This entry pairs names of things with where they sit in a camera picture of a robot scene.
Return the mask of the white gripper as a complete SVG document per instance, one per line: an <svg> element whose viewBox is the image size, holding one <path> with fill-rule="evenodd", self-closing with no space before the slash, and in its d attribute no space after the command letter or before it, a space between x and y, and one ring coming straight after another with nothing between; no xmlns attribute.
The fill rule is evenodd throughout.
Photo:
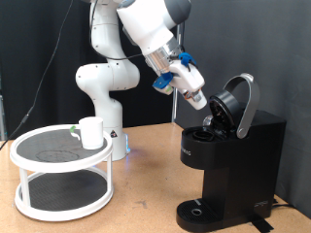
<svg viewBox="0 0 311 233"><path fill-rule="evenodd" d="M201 101L203 99L204 95L200 88L205 85L205 81L195 66L190 64L186 67L180 61L174 61L169 66L169 71L173 74L173 80L170 84L178 89L182 89L185 99L192 98L193 101Z"/></svg>

